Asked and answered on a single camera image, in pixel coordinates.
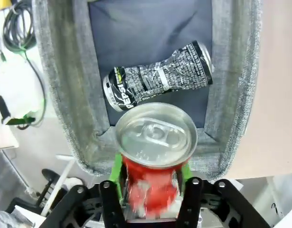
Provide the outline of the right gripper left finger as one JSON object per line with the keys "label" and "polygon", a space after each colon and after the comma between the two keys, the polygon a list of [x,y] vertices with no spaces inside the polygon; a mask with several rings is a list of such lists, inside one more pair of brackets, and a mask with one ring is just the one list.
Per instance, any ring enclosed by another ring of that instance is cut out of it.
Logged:
{"label": "right gripper left finger", "polygon": [[126,176],[124,169],[122,156],[118,153],[108,180],[90,189],[83,185],[74,186],[47,216],[42,227],[84,228],[89,221],[103,218],[105,228],[125,228],[120,204],[120,180]]}

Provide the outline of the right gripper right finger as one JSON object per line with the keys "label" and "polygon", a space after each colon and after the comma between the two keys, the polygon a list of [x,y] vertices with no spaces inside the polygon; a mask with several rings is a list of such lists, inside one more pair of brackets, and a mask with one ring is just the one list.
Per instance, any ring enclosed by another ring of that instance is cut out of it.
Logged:
{"label": "right gripper right finger", "polygon": [[210,183],[193,177],[189,166],[178,171],[183,201],[178,214],[179,228],[196,228],[202,208],[208,209],[224,228],[269,228],[270,225],[228,180]]}

